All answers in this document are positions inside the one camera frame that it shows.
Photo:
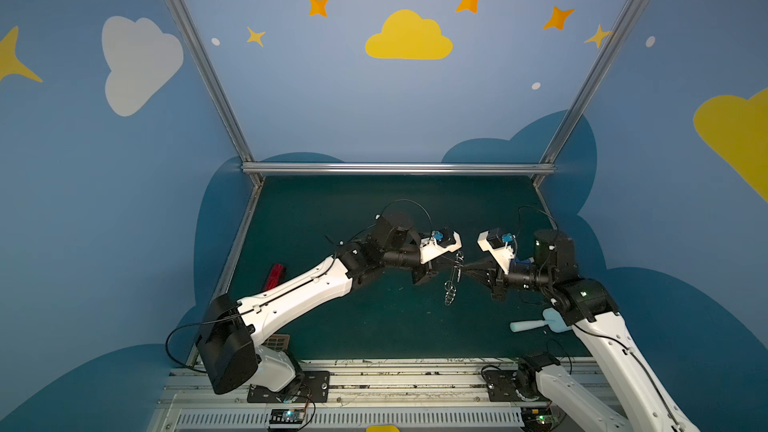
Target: green table surface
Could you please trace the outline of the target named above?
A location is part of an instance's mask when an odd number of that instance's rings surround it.
[[[310,270],[333,254],[325,235],[347,240],[398,198],[421,203],[435,228],[453,226],[462,237],[465,262],[487,254],[477,245],[480,232],[501,227],[514,233],[519,206],[542,207],[527,177],[267,177],[230,296],[237,300],[261,292],[275,263],[287,266],[286,279]],[[398,202],[390,208],[407,212],[419,231],[428,230],[419,207]],[[521,256],[532,254],[533,232],[550,227],[545,216],[523,209]],[[464,277],[453,304],[445,306],[448,276],[446,271],[414,286],[409,272],[390,269],[378,281],[314,308],[280,332],[290,334],[290,350],[298,359],[514,358],[548,346],[552,354],[563,356],[552,338],[571,356],[589,355],[571,331],[509,330],[509,322],[542,318],[547,305],[535,305],[543,301],[541,295],[511,290],[505,302],[496,302],[485,286]]]

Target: blue wall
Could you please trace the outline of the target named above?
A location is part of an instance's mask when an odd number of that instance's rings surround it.
[[[768,88],[766,28],[765,0],[652,0],[542,184],[582,272],[706,432],[765,428],[768,202],[694,114]],[[725,390],[750,410],[737,423]]]
[[[0,40],[18,27],[15,56],[42,79],[4,76],[0,53],[0,430],[146,427],[161,344],[210,298],[250,194],[186,51],[139,111],[112,110],[112,16],[179,36],[163,0],[0,9]]]
[[[598,53],[585,41],[626,0],[479,0],[476,14],[457,13],[462,0],[328,0],[327,16],[310,16],[309,0],[185,1],[256,159],[440,162],[452,150],[474,162],[454,146],[506,141],[568,108]],[[543,29],[553,6],[574,10],[562,30]],[[401,9],[435,20],[452,52],[368,55],[366,41]],[[248,28],[263,46],[246,42]]]

